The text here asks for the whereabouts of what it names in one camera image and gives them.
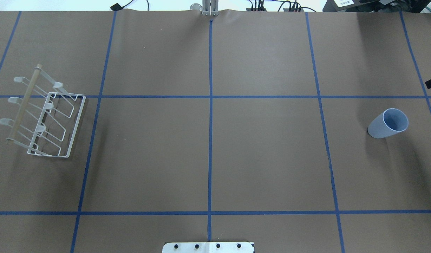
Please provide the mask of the light blue plastic cup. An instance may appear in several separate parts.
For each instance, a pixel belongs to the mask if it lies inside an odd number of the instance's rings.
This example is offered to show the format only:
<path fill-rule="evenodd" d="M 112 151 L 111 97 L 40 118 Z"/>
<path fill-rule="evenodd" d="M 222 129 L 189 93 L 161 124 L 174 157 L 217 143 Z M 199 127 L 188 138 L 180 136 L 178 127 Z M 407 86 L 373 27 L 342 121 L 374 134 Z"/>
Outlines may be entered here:
<path fill-rule="evenodd" d="M 409 126 L 408 117 L 397 108 L 389 108 L 379 114 L 368 126 L 368 134 L 381 139 L 404 132 Z"/>

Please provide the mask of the small black sensor puck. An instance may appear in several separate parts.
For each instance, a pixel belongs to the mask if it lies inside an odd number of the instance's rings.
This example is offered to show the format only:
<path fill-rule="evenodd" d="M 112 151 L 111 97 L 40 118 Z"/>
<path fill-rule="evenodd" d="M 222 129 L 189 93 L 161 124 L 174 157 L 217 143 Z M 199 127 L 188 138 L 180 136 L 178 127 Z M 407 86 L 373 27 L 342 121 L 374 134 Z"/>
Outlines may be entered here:
<path fill-rule="evenodd" d="M 116 4 L 112 5 L 112 6 L 110 7 L 110 9 L 111 9 L 112 11 L 119 11 L 119 10 L 123 10 L 123 9 L 124 9 L 124 7 L 123 7 L 122 5 L 120 5 L 119 3 L 116 3 Z"/>

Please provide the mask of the aluminium frame post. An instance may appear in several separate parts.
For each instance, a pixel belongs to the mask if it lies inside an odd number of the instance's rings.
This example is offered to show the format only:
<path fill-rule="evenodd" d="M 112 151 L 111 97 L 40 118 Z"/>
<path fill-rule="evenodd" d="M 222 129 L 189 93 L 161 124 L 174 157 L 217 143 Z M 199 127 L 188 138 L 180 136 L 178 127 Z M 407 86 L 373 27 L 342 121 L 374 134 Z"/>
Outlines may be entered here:
<path fill-rule="evenodd" d="M 202 15 L 203 16 L 218 16 L 219 11 L 219 1 L 218 0 L 203 0 L 202 1 Z"/>

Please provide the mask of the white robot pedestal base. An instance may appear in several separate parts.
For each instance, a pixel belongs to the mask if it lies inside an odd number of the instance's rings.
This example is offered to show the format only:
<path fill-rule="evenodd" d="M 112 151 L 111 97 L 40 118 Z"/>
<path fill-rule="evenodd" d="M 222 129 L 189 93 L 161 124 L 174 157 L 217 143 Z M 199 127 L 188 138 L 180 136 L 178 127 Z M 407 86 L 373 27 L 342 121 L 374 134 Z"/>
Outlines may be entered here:
<path fill-rule="evenodd" d="M 252 242 L 173 242 L 166 243 L 163 253 L 254 253 Z"/>

